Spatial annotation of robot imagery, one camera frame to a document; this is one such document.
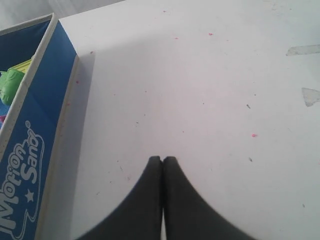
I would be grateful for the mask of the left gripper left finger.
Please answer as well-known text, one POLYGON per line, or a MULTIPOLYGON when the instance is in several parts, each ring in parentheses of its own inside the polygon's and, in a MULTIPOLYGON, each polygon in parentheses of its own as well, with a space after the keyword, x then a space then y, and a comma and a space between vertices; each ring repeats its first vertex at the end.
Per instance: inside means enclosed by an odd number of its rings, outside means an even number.
POLYGON ((80 240, 160 240, 163 162, 149 158, 143 173, 116 209, 80 240))

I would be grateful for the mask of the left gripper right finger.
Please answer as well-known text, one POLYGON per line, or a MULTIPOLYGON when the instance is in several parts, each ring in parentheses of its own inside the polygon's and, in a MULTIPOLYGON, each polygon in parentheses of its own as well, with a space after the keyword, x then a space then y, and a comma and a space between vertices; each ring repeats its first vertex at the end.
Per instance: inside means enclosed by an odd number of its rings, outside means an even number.
POLYGON ((212 209, 182 171, 178 160, 163 160, 164 221, 168 240, 245 240, 247 234, 212 209))

